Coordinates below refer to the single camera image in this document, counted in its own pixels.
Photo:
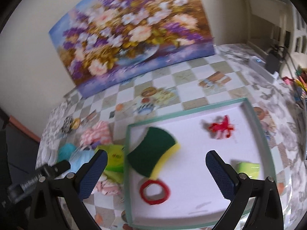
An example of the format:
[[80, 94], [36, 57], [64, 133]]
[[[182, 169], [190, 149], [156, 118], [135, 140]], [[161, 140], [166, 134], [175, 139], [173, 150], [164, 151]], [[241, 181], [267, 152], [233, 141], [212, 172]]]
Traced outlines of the blue surgical face mask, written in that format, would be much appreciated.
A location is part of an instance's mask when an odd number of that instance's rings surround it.
[[78, 149], [74, 151], [69, 159], [70, 169], [68, 170], [68, 172], [77, 173], [77, 171], [82, 167], [82, 165], [88, 163], [94, 155], [95, 151], [90, 149]]

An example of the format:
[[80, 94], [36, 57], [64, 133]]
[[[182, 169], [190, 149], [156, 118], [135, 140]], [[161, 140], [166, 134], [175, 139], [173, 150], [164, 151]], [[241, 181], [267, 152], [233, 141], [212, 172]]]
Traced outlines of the pink fabric scrunchie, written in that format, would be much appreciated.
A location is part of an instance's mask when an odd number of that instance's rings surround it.
[[91, 194], [95, 193], [101, 193], [107, 196], [120, 195], [121, 186], [103, 173], [91, 192]]

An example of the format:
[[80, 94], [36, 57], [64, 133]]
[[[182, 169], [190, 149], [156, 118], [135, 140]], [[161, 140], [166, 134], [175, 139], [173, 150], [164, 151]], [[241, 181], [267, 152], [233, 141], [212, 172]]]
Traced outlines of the black white leopard scrunchie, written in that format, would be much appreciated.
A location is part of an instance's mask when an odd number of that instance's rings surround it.
[[73, 124], [73, 117], [72, 116], [66, 117], [61, 127], [62, 134], [70, 133], [72, 130], [72, 124]]

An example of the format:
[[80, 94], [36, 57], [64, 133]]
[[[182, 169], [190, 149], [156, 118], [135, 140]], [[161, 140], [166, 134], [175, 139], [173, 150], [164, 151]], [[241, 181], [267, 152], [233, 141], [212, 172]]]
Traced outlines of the large green tissue pack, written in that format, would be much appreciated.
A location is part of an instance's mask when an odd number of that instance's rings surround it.
[[107, 152], [108, 162], [106, 171], [124, 172], [124, 146], [117, 144], [98, 145], [95, 151], [104, 150]]

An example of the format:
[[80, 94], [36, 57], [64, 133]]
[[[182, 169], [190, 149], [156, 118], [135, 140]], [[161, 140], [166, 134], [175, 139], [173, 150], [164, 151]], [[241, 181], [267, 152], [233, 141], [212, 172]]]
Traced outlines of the pink white fuzzy cloth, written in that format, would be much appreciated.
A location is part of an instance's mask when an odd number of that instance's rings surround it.
[[80, 147], [88, 146], [96, 142], [100, 142], [102, 145], [112, 144], [108, 122], [99, 121], [81, 134]]

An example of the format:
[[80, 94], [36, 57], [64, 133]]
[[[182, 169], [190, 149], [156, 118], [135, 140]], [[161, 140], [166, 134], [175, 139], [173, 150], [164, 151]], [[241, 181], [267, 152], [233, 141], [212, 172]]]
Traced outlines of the turquoise plastic container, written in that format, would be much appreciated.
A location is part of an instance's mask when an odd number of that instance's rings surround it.
[[66, 143], [58, 150], [57, 162], [61, 162], [63, 160], [69, 161], [71, 155], [75, 152], [77, 148], [72, 143]]

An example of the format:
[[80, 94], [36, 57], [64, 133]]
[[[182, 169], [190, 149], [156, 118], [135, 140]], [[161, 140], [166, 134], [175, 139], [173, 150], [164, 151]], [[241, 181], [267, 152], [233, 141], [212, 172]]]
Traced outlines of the small green tissue pack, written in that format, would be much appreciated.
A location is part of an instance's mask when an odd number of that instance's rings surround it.
[[242, 162], [237, 166], [238, 173], [245, 173], [250, 179], [258, 179], [260, 173], [260, 165], [258, 163]]

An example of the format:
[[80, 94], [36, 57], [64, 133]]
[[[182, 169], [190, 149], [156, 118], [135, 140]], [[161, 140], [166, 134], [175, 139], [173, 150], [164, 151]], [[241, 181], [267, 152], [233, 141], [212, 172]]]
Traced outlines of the checkered patterned tablecloth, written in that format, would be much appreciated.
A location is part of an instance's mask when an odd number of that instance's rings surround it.
[[43, 132], [36, 165], [54, 164], [58, 149], [78, 145], [82, 129], [61, 135], [68, 116], [94, 118], [87, 126], [106, 121], [113, 142], [123, 144], [127, 125], [155, 116], [247, 98], [257, 112], [273, 155], [286, 229], [303, 225], [306, 214], [306, 161], [299, 89], [288, 78], [270, 84], [248, 67], [254, 51], [244, 44], [216, 48], [213, 56], [164, 67], [124, 81], [89, 98], [77, 90], [53, 109]]

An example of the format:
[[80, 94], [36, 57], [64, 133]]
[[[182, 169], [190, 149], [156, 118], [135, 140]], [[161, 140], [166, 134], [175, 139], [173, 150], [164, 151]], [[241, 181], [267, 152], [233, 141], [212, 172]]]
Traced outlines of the white tray with teal rim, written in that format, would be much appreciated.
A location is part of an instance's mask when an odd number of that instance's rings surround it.
[[[228, 139], [216, 139], [208, 130], [225, 115], [235, 130]], [[133, 151], [149, 127], [170, 133], [180, 149], [170, 157], [159, 179], [170, 197], [159, 205], [145, 203], [139, 194], [145, 177], [129, 163], [124, 168], [125, 213], [131, 227], [141, 229], [191, 229], [213, 225], [229, 205], [211, 176], [205, 156], [214, 150], [225, 163], [258, 163], [259, 179], [276, 175], [270, 148], [257, 115], [247, 98], [215, 103], [167, 114], [127, 127], [125, 153]]]

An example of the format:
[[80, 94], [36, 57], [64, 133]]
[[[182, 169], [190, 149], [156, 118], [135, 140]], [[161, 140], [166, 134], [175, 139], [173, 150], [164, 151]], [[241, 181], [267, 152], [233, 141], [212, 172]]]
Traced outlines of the green yellow scrub sponge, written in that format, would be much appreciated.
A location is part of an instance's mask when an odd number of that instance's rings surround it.
[[165, 163], [180, 149], [167, 131], [149, 127], [138, 146], [127, 155], [130, 166], [140, 175], [157, 180]]

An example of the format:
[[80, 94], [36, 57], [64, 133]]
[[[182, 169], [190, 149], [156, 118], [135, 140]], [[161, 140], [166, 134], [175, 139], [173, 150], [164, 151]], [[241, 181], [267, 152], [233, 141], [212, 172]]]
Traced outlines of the white power strip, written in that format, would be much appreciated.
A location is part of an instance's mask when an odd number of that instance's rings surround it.
[[273, 74], [271, 74], [265, 68], [265, 64], [266, 63], [262, 59], [258, 58], [257, 56], [251, 56], [248, 61], [248, 65], [251, 69], [253, 69], [259, 75], [261, 75], [269, 83], [271, 84], [276, 83], [279, 77], [279, 73], [275, 71]]

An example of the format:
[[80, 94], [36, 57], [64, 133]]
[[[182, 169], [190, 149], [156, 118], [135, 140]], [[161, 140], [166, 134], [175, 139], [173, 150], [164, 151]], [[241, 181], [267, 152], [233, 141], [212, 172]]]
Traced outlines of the black power adapter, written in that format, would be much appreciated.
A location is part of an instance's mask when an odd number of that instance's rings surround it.
[[276, 51], [271, 51], [266, 57], [265, 69], [271, 74], [279, 72], [282, 57]]

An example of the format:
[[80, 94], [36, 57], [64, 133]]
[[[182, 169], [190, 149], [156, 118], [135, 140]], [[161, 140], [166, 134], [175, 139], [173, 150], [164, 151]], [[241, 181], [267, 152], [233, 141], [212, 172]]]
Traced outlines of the floral painting canvas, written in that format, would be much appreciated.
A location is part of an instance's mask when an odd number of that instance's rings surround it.
[[214, 55], [201, 0], [82, 0], [49, 31], [82, 97]]

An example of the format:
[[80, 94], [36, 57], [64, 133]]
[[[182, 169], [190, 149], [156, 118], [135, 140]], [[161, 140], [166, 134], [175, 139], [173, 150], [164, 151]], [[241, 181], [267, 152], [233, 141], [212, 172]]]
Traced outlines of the white shelf unit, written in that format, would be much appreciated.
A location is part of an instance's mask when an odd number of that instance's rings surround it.
[[262, 58], [272, 45], [288, 48], [292, 57], [306, 60], [306, 21], [291, 2], [245, 0], [248, 20], [247, 44]]

